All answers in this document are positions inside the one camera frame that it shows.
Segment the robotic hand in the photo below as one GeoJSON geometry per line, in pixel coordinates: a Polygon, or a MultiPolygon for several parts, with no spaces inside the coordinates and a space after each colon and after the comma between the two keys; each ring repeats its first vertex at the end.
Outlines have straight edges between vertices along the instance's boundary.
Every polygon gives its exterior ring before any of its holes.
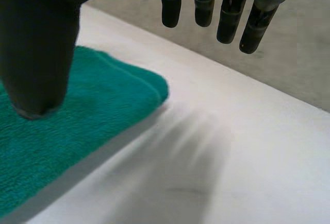
{"type": "MultiPolygon", "coordinates": [[[[233,41],[241,19],[246,0],[222,0],[217,40],[223,44],[233,41]]],[[[242,35],[239,48],[243,53],[252,54],[265,34],[279,5],[285,0],[254,0],[252,10],[242,35]]],[[[177,25],[181,0],[161,0],[162,22],[173,28],[177,25]]],[[[212,20],[215,0],[195,0],[195,21],[207,27],[212,20]]]]}

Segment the teal towel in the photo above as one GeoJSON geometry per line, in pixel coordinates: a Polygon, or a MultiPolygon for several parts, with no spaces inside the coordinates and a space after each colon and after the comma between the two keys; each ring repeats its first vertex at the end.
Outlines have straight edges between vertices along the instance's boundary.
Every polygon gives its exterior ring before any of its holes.
{"type": "Polygon", "coordinates": [[[63,107],[48,119],[18,117],[0,84],[0,218],[147,117],[167,96],[162,77],[81,46],[63,107]]]}

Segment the white surface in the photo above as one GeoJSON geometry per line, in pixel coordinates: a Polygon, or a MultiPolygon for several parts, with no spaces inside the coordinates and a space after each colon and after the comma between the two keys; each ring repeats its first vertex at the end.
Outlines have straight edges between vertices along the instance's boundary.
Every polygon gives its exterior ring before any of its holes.
{"type": "Polygon", "coordinates": [[[168,109],[29,224],[330,223],[329,113],[89,7],[79,44],[162,74],[168,109]]]}

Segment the floor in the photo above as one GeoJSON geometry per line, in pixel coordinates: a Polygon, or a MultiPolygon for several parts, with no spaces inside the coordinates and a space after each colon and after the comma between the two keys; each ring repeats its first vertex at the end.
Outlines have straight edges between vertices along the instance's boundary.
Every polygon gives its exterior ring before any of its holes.
{"type": "Polygon", "coordinates": [[[328,0],[287,0],[276,13],[258,51],[252,55],[242,54],[238,43],[253,0],[247,0],[231,45],[216,40],[221,1],[216,1],[212,24],[200,28],[194,22],[193,0],[183,0],[179,25],[174,29],[162,26],[160,0],[91,0],[89,4],[330,111],[328,0]]]}

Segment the towel fold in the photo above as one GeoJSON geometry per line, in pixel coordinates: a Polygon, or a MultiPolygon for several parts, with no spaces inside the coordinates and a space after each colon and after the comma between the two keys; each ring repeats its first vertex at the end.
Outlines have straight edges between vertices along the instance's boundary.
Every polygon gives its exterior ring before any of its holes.
{"type": "Polygon", "coordinates": [[[159,75],[82,46],[75,50],[63,106],[47,119],[18,117],[0,84],[0,218],[167,96],[159,75]]]}

